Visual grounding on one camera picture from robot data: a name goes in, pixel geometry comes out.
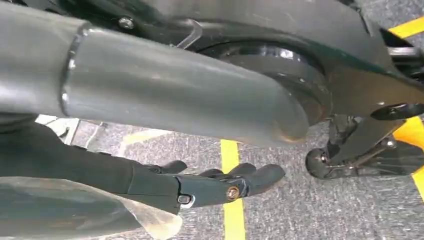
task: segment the metal tube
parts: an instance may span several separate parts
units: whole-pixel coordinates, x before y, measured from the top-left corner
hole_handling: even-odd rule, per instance
[[[19,6],[2,4],[0,22],[7,23],[0,25],[0,112],[65,115],[263,146],[299,141],[308,130],[295,97],[259,73]],[[14,94],[4,96],[6,91]]]

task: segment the bolt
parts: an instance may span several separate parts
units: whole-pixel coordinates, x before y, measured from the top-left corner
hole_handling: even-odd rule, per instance
[[[192,197],[189,195],[179,195],[177,199],[180,204],[189,204],[191,200]]]
[[[123,29],[133,29],[134,28],[134,22],[129,17],[122,17],[118,21],[119,26]]]
[[[226,192],[226,196],[228,200],[235,201],[236,199],[240,197],[239,188],[236,186],[231,186],[230,188],[228,188],[228,191]]]
[[[381,142],[383,145],[385,145],[386,147],[390,148],[390,149],[395,149],[396,146],[396,141],[392,140],[390,138],[386,138]]]
[[[321,155],[319,159],[323,164],[327,164],[329,162],[329,159],[325,155]]]

